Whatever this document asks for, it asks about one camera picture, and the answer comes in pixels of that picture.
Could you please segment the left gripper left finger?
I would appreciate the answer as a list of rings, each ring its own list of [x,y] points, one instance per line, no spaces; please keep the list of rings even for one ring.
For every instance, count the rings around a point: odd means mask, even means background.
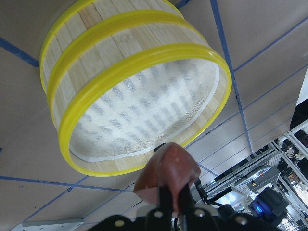
[[[134,221],[113,215],[90,228],[91,231],[170,231],[172,230],[172,195],[168,188],[159,187],[156,205],[147,205],[137,212]]]

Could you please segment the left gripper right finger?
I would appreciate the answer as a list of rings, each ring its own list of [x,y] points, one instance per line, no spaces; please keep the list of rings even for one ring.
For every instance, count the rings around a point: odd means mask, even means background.
[[[218,208],[207,203],[196,204],[189,185],[179,193],[181,227],[184,231],[278,231],[279,229],[245,213],[237,213],[230,205]]]

